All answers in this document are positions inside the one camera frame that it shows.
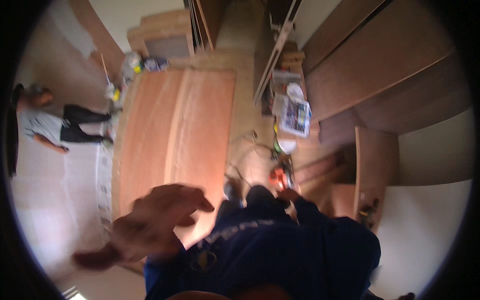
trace logo on shirt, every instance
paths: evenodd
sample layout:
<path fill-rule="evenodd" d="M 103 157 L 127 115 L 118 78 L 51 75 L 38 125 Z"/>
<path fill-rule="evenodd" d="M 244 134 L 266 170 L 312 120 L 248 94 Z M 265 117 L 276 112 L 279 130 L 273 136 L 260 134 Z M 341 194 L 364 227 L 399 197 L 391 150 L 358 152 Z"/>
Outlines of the logo on shirt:
<path fill-rule="evenodd" d="M 197 272 L 209 271 L 217 262 L 215 253 L 209 250 L 201 251 L 190 263 L 192 270 Z"/>

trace grey t-shirt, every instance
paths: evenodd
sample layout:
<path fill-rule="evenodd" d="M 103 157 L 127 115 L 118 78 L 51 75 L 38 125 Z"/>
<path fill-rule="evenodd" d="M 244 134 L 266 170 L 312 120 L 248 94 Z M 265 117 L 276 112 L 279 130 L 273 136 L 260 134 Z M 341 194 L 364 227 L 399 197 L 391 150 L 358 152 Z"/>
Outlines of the grey t-shirt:
<path fill-rule="evenodd" d="M 45 136 L 56 145 L 61 145 L 60 131 L 64 120 L 41 110 L 26 109 L 20 113 L 24 134 L 33 139 L 35 134 Z"/>

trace hand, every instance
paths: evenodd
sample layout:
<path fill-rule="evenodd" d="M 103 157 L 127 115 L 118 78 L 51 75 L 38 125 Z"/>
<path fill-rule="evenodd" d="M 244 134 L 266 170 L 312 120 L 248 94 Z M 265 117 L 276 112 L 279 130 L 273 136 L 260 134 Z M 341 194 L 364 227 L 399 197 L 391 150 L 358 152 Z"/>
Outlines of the hand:
<path fill-rule="evenodd" d="M 190 226 L 196 210 L 214 207 L 200 189 L 171 184 L 158 186 L 134 202 L 128 215 L 113 223 L 111 241 L 98 252 L 75 253 L 74 259 L 89 269 L 106 269 L 119 262 L 139 261 L 147 255 L 171 257 L 181 249 L 173 233 L 176 225 Z"/>
<path fill-rule="evenodd" d="M 57 152 L 60 154 L 67 154 L 70 151 L 69 148 L 64 147 L 64 146 L 58 146 L 57 147 Z"/>
<path fill-rule="evenodd" d="M 278 197 L 283 200 L 295 202 L 298 198 L 300 198 L 300 195 L 292 189 L 284 189 L 278 193 Z"/>

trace shoe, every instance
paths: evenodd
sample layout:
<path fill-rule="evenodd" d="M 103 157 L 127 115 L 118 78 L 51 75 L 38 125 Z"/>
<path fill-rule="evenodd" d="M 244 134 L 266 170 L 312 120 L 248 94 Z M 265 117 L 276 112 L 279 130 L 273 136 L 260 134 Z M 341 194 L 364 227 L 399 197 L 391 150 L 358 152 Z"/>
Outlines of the shoe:
<path fill-rule="evenodd" d="M 225 197 L 229 201 L 237 202 L 239 204 L 239 206 L 243 207 L 241 194 L 239 193 L 238 188 L 235 186 L 235 184 L 233 182 L 228 181 L 223 186 L 223 193 L 225 194 Z"/>
<path fill-rule="evenodd" d="M 109 136 L 106 136 L 102 141 L 102 145 L 106 149 L 111 149 L 113 147 L 113 140 Z"/>

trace wall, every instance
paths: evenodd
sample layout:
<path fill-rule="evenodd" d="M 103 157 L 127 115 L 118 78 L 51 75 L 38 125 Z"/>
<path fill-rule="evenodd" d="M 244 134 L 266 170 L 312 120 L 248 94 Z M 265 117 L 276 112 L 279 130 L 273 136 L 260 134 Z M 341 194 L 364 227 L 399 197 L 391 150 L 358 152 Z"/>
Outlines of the wall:
<path fill-rule="evenodd" d="M 302 49 L 341 0 L 303 0 L 295 18 L 295 31 L 288 37 Z"/>
<path fill-rule="evenodd" d="M 57 283 L 62 293 L 73 286 L 88 300 L 140 300 L 146 296 L 144 278 L 119 266 L 105 272 L 82 272 Z"/>
<path fill-rule="evenodd" d="M 69 41 L 75 39 L 75 33 L 88 39 L 88 33 L 76 28 L 67 39 L 52 18 L 56 7 L 48 9 L 33 32 L 18 67 L 16 83 L 50 88 L 58 111 L 66 103 L 105 110 L 108 102 L 104 98 L 103 72 L 85 58 L 88 51 L 80 51 Z M 99 132 L 98 126 L 90 129 Z M 96 198 L 99 148 L 92 144 L 66 146 L 70 152 L 61 155 L 30 142 L 20 131 L 17 176 L 11 181 L 25 237 L 53 280 L 74 271 L 70 255 L 77 248 L 103 245 Z"/>
<path fill-rule="evenodd" d="M 399 185 L 432 185 L 472 178 L 473 109 L 398 137 Z"/>
<path fill-rule="evenodd" d="M 370 287 L 375 295 L 397 299 L 424 290 L 452 246 L 471 183 L 387 188 L 377 232 L 381 267 Z"/>
<path fill-rule="evenodd" d="M 123 52 L 129 52 L 129 28 L 140 18 L 160 12 L 184 9 L 183 0 L 90 0 L 98 17 Z"/>

